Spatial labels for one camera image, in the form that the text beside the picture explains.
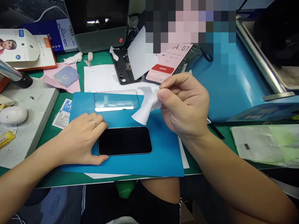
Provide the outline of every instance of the white cable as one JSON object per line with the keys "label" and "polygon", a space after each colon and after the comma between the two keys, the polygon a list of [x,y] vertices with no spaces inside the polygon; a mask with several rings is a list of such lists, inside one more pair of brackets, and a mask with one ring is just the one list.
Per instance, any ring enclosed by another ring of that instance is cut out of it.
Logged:
{"label": "white cable", "polygon": [[47,8],[45,11],[43,11],[43,13],[41,14],[41,16],[37,20],[35,20],[33,22],[39,22],[42,19],[42,17],[44,16],[44,14],[46,12],[48,12],[49,10],[53,9],[53,8],[60,9],[63,12],[63,14],[65,14],[65,16],[68,17],[68,15],[59,6],[51,6],[50,8]]}
{"label": "white cable", "polygon": [[26,222],[24,220],[22,220],[18,214],[15,214],[15,215],[17,216],[17,218],[12,218],[12,220],[18,219],[21,224],[26,224]]}

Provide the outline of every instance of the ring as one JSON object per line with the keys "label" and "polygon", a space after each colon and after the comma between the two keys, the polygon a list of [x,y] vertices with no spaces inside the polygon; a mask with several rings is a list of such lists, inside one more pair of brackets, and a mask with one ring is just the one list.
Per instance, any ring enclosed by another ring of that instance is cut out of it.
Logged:
{"label": "ring", "polygon": [[[92,120],[92,119],[91,119]],[[96,122],[94,121],[94,120],[92,120],[93,122],[94,122],[94,124],[96,125],[96,127],[97,127],[97,124],[96,124]]]}

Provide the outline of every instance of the hand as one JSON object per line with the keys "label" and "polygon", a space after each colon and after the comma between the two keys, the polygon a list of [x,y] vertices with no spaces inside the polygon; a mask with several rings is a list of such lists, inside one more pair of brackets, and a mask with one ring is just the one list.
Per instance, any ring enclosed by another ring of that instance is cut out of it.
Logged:
{"label": "hand", "polygon": [[54,158],[53,161],[57,163],[57,166],[63,164],[100,165],[108,159],[108,156],[92,155],[91,148],[107,128],[108,124],[105,123],[102,115],[85,113],[74,119],[56,137],[38,150]]}
{"label": "hand", "polygon": [[180,138],[201,137],[209,132],[209,94],[190,73],[168,77],[157,96],[167,126]]}

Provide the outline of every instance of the metal rod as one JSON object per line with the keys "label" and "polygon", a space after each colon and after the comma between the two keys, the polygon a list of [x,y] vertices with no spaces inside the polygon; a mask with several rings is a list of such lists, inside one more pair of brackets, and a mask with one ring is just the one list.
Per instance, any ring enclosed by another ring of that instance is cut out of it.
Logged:
{"label": "metal rod", "polygon": [[10,80],[14,82],[18,82],[22,79],[23,75],[18,70],[11,67],[6,62],[2,61],[0,59],[0,74],[9,78]]}
{"label": "metal rod", "polygon": [[286,92],[285,87],[282,86],[279,82],[278,74],[276,73],[275,69],[268,61],[264,53],[261,51],[257,43],[255,41],[252,41],[253,37],[246,26],[244,26],[244,24],[241,23],[238,19],[236,20],[236,28],[237,34],[239,35],[241,41],[248,49],[250,55],[264,75],[273,92]]}

